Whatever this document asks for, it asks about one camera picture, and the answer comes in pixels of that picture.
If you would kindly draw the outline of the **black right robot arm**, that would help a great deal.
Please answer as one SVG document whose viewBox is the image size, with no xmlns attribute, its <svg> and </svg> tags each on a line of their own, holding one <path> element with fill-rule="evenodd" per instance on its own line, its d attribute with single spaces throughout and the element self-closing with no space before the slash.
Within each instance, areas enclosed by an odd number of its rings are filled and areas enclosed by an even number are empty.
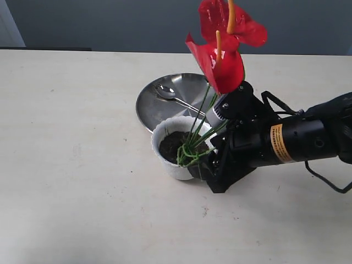
<svg viewBox="0 0 352 264">
<path fill-rule="evenodd" d="M 211 152 L 189 166 L 214 193 L 226 192 L 258 167 L 339 157 L 351 163 L 351 93 L 294 111 L 272 93 L 261 98 L 243 81 L 207 112 Z"/>
</svg>

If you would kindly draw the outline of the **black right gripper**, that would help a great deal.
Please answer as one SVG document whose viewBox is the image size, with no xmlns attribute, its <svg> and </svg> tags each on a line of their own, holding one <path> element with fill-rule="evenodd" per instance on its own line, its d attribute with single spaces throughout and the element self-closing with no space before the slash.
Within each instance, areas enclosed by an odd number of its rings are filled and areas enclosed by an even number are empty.
<svg viewBox="0 0 352 264">
<path fill-rule="evenodd" d="M 188 166 L 188 171 L 220 194 L 256 168 L 278 163 L 270 142 L 270 127 L 278 116 L 254 95 L 247 81 L 222 97 L 216 109 L 228 119 L 225 132 L 211 140 L 218 152 L 209 155 L 207 163 Z"/>
</svg>

